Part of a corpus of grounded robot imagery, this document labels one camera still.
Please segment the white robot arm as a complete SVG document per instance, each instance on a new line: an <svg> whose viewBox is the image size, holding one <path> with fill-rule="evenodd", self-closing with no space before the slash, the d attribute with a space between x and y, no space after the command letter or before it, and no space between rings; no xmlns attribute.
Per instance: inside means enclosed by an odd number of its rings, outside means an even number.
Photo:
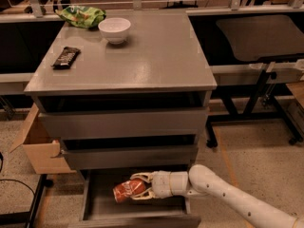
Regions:
<svg viewBox="0 0 304 228"><path fill-rule="evenodd" d="M302 218L293 217L227 183L201 164L188 171L154 171L133 174L130 179L141 179L151 184L149 199L174 196L186 198L216 197L235 210L256 228L304 228Z"/></svg>

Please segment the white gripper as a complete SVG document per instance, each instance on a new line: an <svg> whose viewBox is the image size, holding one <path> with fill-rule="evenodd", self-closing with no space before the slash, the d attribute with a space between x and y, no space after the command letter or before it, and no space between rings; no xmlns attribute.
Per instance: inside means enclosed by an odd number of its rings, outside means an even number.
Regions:
<svg viewBox="0 0 304 228"><path fill-rule="evenodd" d="M157 172L141 172L133 174L130 179L139 179L146 183L151 182L151 188L141 192L140 194L133 195L133 200L152 200L165 199L172 197L170 188L170 172L157 171Z"/></svg>

